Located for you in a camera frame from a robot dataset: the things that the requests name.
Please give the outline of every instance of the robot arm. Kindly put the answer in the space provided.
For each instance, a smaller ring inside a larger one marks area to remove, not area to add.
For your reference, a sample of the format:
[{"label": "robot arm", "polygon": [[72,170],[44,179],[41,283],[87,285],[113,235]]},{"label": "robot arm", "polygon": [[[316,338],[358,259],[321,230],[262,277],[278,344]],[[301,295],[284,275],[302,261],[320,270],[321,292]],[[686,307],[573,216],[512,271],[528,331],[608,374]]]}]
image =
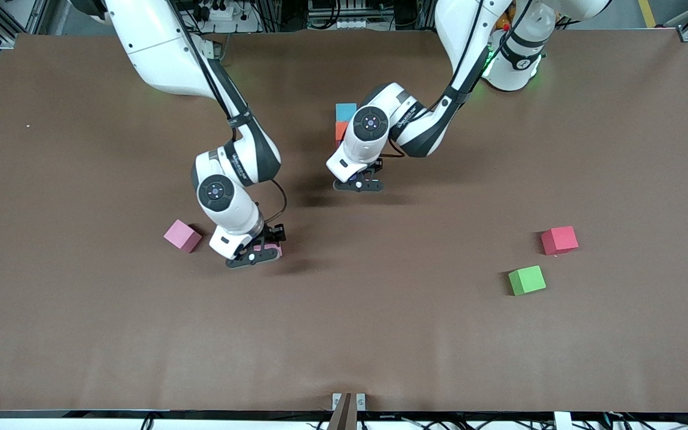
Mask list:
[{"label": "robot arm", "polygon": [[[587,19],[603,10],[609,1],[520,0],[524,7],[517,11],[516,24],[510,32],[500,35],[497,41],[507,44],[513,40],[527,44],[528,30],[538,32],[542,27],[547,29],[543,40],[547,39],[554,30],[555,18],[554,10],[543,3],[551,3],[576,19]],[[410,157],[426,157],[437,149],[456,112],[466,103],[483,72],[487,73],[490,33],[510,3],[511,0],[438,0],[435,22],[437,34],[454,70],[450,84],[429,108],[399,84],[393,82],[377,87],[350,120],[344,140],[327,161],[328,169],[339,182],[362,183],[360,172],[378,163],[380,152],[388,139]],[[551,13],[551,21],[544,21],[542,17],[548,13]],[[519,24],[522,28],[515,33]],[[537,45],[537,54],[544,43]],[[505,52],[504,48],[497,49],[495,45],[494,48],[499,52],[495,58]],[[339,189],[365,191],[361,187]]]},{"label": "robot arm", "polygon": [[[143,81],[166,93],[214,99],[227,115],[232,139],[198,155],[191,172],[199,204],[217,224],[210,247],[229,259],[228,266],[277,258],[279,247],[265,251],[265,242],[284,240],[282,226],[265,226],[262,213],[244,188],[273,179],[281,156],[227,71],[203,57],[197,49],[201,41],[188,34],[168,0],[106,0],[106,5],[118,38]],[[251,253],[246,251],[255,247],[260,248],[257,256],[262,255],[249,261]]]}]

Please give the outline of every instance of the foam block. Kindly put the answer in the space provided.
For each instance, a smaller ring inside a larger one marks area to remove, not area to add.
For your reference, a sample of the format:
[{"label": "foam block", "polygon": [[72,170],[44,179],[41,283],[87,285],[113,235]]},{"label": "foam block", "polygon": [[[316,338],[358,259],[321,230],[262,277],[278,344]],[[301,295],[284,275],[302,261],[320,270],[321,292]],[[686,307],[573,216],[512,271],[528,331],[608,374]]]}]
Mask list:
[{"label": "foam block", "polygon": [[336,122],[349,122],[357,112],[357,103],[336,103]]},{"label": "foam block", "polygon": [[508,279],[511,281],[511,289],[514,291],[514,296],[521,296],[528,292],[546,288],[546,280],[543,279],[543,272],[540,271],[540,266],[514,270],[514,272],[508,274]]},{"label": "foam block", "polygon": [[[254,251],[260,251],[262,247],[254,245]],[[278,250],[278,257],[283,256],[283,248],[278,243],[265,243],[265,250]]]},{"label": "foam block", "polygon": [[572,226],[550,229],[540,235],[540,240],[543,241],[543,250],[547,256],[568,253],[578,247],[578,239]]},{"label": "foam block", "polygon": [[194,229],[191,229],[188,224],[176,220],[170,226],[169,231],[164,234],[164,239],[189,254],[201,240],[201,235],[194,231]]},{"label": "foam block", "polygon": [[344,140],[344,133],[346,133],[347,125],[349,125],[349,120],[346,122],[336,121],[336,141],[340,142]]}]

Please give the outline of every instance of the brown paper mat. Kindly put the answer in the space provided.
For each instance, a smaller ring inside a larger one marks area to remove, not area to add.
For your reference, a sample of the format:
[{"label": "brown paper mat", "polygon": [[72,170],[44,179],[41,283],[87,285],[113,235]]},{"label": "brown paper mat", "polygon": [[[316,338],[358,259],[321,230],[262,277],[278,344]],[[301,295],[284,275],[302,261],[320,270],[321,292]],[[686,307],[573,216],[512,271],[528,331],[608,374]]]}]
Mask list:
[{"label": "brown paper mat", "polygon": [[[335,193],[334,104],[397,81],[428,104],[432,33],[234,36],[225,60],[283,157],[288,242],[229,271],[195,155],[211,100],[147,87],[114,38],[21,36],[0,59],[0,409],[688,409],[688,44],[557,32],[519,93],[485,84],[380,195]],[[272,185],[251,195],[280,206]],[[581,247],[541,254],[573,225]],[[513,297],[505,273],[548,288]]]}]

